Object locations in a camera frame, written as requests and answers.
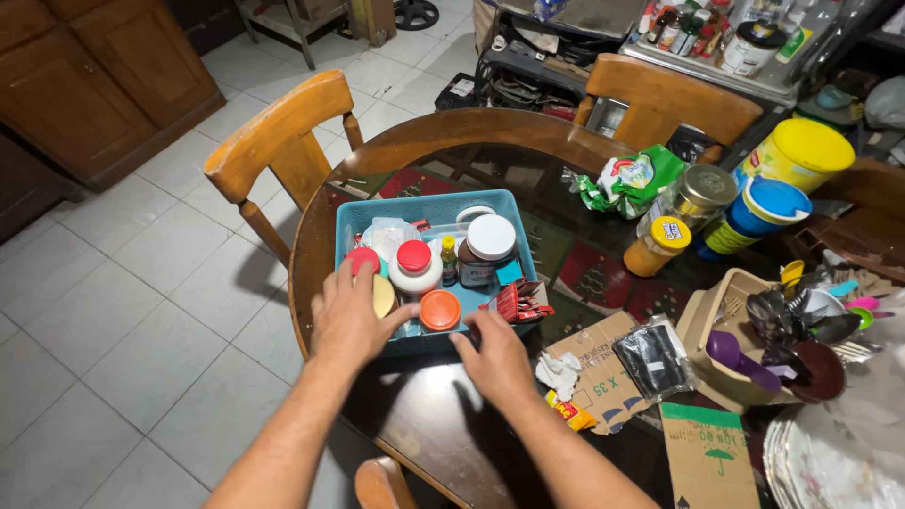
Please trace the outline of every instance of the white jar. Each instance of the white jar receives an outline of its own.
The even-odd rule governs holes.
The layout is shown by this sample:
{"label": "white jar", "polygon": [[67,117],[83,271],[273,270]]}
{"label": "white jar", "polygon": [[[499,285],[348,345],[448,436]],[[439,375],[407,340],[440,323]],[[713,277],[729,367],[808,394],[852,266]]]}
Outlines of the white jar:
{"label": "white jar", "polygon": [[440,285],[443,262],[440,254],[420,240],[399,246],[389,263],[390,282],[410,300],[417,300]]}

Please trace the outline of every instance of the blue lid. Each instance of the blue lid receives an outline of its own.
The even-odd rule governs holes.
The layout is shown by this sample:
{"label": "blue lid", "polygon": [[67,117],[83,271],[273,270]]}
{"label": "blue lid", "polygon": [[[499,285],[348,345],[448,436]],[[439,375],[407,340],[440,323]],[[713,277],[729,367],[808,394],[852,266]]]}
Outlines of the blue lid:
{"label": "blue lid", "polygon": [[811,213],[811,200],[799,189],[782,180],[754,177],[751,184],[751,197],[770,214],[777,216],[795,216],[798,212]]}

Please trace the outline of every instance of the orange lid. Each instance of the orange lid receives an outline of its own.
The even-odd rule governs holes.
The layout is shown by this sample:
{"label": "orange lid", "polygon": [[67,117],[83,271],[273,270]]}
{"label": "orange lid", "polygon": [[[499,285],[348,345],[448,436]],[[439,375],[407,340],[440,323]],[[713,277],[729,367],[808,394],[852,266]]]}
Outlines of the orange lid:
{"label": "orange lid", "polygon": [[462,305],[455,295],[445,290],[433,290],[421,298],[421,326],[430,332],[451,331],[459,326]]}

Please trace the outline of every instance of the yellow cap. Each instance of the yellow cap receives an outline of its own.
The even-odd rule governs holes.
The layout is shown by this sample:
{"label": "yellow cap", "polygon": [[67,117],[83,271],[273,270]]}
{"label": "yellow cap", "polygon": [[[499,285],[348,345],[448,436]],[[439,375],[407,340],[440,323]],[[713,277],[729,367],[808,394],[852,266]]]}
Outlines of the yellow cap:
{"label": "yellow cap", "polygon": [[773,142],[792,162],[815,171],[837,171],[854,162],[848,139],[829,126],[805,119],[779,122]]}
{"label": "yellow cap", "polygon": [[691,242],[691,230],[675,217],[660,216],[651,223],[651,236],[667,249],[684,249]]}

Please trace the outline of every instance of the cardboard box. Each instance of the cardboard box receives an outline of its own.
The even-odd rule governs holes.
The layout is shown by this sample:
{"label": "cardboard box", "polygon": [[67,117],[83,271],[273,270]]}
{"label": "cardboard box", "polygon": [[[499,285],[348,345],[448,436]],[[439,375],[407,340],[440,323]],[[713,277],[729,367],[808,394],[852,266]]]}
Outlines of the cardboard box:
{"label": "cardboard box", "polygon": [[737,414],[661,403],[660,415],[677,509],[759,509]]}
{"label": "cardboard box", "polygon": [[613,350],[613,341],[637,324],[632,315],[620,311],[546,348],[556,359],[571,351],[581,361],[572,401],[597,419],[591,428],[597,435],[616,433],[649,406]]}

